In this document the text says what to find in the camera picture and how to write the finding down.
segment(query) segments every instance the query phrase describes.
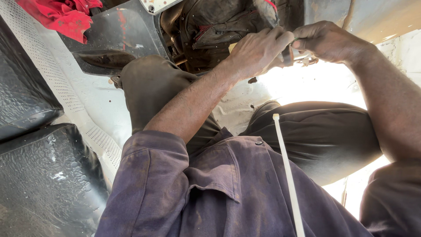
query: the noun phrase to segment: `forearm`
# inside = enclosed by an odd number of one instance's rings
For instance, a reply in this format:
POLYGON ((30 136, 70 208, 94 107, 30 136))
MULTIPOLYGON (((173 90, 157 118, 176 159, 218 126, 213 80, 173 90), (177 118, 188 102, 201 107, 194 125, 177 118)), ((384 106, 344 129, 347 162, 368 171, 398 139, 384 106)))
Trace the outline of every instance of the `forearm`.
POLYGON ((346 63, 355 74, 383 153, 421 158, 421 88, 375 47, 346 63))
POLYGON ((203 125, 221 98, 238 82, 239 75, 224 60, 212 71, 176 95, 144 130, 169 132, 187 143, 203 125))

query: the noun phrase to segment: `shirt pocket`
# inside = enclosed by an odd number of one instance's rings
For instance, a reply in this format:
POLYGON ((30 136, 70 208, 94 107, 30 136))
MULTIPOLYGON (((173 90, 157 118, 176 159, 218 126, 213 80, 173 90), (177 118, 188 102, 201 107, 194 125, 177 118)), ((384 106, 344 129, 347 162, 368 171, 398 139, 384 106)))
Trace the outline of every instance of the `shirt pocket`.
POLYGON ((235 156, 228 146, 209 148, 184 170, 189 179, 189 190, 214 189, 240 202, 240 171, 235 156))

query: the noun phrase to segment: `left hand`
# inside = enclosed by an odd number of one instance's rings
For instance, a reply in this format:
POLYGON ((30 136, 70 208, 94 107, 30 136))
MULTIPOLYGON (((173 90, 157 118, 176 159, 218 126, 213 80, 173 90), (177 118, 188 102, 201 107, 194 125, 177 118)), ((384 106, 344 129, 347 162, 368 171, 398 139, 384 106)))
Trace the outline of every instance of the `left hand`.
POLYGON ((293 40, 294 34, 284 32, 280 26, 250 33, 237 43, 224 61, 236 71, 239 80, 262 75, 273 67, 283 66, 277 56, 293 40))

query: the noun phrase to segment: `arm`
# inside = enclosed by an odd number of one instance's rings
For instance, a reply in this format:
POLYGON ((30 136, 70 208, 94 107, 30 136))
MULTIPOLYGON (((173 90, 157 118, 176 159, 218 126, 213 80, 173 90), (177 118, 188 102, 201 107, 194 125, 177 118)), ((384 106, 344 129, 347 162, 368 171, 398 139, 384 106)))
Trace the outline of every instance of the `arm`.
POLYGON ((291 32, 284 33, 281 27, 248 34, 228 58, 176 95, 144 130, 169 132, 187 143, 237 82, 278 66, 274 59, 293 38, 291 32))
POLYGON ((300 27, 293 43, 355 75, 383 153, 392 160, 421 158, 421 88, 371 43, 332 22, 300 27))

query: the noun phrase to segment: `red wire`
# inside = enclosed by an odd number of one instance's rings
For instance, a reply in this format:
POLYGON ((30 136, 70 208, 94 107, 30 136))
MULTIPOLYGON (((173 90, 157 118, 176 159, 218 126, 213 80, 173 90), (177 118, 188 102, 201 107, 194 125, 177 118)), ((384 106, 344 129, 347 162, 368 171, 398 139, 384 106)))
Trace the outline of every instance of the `red wire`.
POLYGON ((272 5, 272 7, 275 9, 275 13, 278 12, 278 10, 276 9, 276 6, 273 2, 271 2, 270 0, 265 0, 265 2, 269 3, 270 5, 272 5))

